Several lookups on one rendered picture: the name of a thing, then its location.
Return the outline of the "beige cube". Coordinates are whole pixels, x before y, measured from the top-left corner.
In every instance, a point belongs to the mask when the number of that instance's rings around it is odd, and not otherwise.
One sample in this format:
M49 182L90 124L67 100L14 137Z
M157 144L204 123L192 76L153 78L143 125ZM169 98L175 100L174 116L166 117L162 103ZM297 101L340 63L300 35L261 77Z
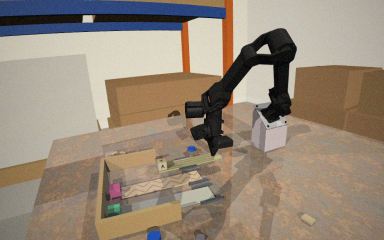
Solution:
M162 161L165 169L167 170L167 162L166 162L165 158L161 158L161 161Z

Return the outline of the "tan rectangular block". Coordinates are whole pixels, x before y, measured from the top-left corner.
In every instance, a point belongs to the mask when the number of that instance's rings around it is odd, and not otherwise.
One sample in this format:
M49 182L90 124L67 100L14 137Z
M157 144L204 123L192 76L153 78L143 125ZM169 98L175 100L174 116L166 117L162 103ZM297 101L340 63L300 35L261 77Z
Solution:
M303 220L304 222L306 222L310 225L313 225L314 222L316 221L316 219L314 219L313 217L309 216L306 213L303 216L301 216L301 220Z

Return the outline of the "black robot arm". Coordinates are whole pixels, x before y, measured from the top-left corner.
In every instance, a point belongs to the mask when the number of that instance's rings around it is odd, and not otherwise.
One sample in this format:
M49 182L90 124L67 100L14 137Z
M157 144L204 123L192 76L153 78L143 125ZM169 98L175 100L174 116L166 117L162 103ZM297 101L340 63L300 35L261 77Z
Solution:
M271 54L257 54L263 45L268 45ZM241 82L244 76L253 66L273 65L274 87L269 88L271 104L261 109L268 123L280 120L280 117L289 115L291 112L291 99L288 93L289 66L294 60L297 47L290 35L284 28L277 28L260 35L252 43L242 47L240 54L228 69L220 82L215 82L206 92L201 95L201 101L187 101L185 103L185 117L220 119L222 109L230 100L232 91ZM208 97L209 96L209 97ZM209 102L210 101L210 102ZM190 129L195 141L207 136L211 138L211 129L204 120L203 124Z

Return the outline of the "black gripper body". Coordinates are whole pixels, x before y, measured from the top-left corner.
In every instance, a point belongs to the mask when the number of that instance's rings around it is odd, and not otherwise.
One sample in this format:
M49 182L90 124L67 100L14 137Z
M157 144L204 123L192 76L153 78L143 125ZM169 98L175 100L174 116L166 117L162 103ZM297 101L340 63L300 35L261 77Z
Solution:
M211 131L211 137L206 139L211 139L213 146L217 149L224 149L233 147L233 140L228 137L227 135L222 136L221 134L224 134L224 131L222 130L222 124L224 123L224 120L221 118L212 119L212 118L204 118L206 121L206 125L208 124L210 126Z

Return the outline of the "tan strip with green stripes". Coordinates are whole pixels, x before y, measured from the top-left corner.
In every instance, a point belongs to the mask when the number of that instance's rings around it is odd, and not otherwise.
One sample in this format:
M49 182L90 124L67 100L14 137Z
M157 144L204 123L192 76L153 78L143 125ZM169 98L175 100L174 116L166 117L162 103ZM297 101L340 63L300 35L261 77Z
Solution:
M220 156L218 153L216 153L215 156L211 156L211 153L208 153L208 154L198 155L198 156L184 158L180 160L168 161L166 162L166 166L167 166L166 171L169 172L169 171L177 170L183 167L187 167L195 164L199 165L199 164L216 161L220 159L223 159L223 157Z

